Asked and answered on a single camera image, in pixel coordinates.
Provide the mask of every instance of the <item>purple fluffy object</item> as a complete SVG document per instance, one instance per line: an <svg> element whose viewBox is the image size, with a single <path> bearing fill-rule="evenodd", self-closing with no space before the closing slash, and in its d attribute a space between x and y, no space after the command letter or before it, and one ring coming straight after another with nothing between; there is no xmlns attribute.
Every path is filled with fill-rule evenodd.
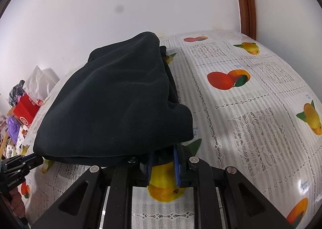
<svg viewBox="0 0 322 229"><path fill-rule="evenodd" d="M20 123L13 116L9 116L7 125L8 125L8 134L13 140L14 145L16 145L18 140L19 130L20 130Z"/></svg>

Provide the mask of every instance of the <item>human hand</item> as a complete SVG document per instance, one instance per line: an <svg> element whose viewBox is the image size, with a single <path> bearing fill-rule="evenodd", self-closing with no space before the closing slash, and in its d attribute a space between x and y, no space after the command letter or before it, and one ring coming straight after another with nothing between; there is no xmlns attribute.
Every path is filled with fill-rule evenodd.
<svg viewBox="0 0 322 229"><path fill-rule="evenodd" d="M15 216L19 218L25 217L26 209L25 209L24 202L21 199L21 194L19 193L18 188L16 187L15 189L11 190L9 193L12 197L12 200L9 202L9 200L6 197L1 195L3 201L9 208L11 208Z"/></svg>

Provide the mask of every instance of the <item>white plastic bag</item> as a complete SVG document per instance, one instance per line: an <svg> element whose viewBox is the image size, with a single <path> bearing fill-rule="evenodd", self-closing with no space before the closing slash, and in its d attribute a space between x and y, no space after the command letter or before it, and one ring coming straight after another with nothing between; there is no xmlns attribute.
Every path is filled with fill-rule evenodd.
<svg viewBox="0 0 322 229"><path fill-rule="evenodd" d="M23 90L37 105L41 106L55 85L56 83L36 66L24 83Z"/></svg>

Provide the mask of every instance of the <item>metal screw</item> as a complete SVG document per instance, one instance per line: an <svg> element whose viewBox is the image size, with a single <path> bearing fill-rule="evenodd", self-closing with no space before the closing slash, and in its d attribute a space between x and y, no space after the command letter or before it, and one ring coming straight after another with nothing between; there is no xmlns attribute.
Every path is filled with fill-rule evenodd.
<svg viewBox="0 0 322 229"><path fill-rule="evenodd" d="M189 158L189 161L191 162L191 163L198 163L199 162L199 158L197 158L197 157L195 157L195 156L191 156L190 158Z"/></svg>
<svg viewBox="0 0 322 229"><path fill-rule="evenodd" d="M136 162L136 157L135 156L132 156L129 160L128 160L129 163L135 163Z"/></svg>
<svg viewBox="0 0 322 229"><path fill-rule="evenodd" d="M237 169L233 166L228 166L227 167L227 172L230 174L236 174L237 173Z"/></svg>
<svg viewBox="0 0 322 229"><path fill-rule="evenodd" d="M96 172L98 172L99 171L99 167L98 166L91 166L90 167L90 172L91 173L96 173Z"/></svg>

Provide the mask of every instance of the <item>brown wooden trim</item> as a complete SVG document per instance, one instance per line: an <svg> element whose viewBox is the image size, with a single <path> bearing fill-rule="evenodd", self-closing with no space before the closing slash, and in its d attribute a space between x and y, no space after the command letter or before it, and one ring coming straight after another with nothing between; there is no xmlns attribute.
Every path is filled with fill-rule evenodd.
<svg viewBox="0 0 322 229"><path fill-rule="evenodd" d="M255 0L238 0L241 32L256 39L256 8Z"/></svg>

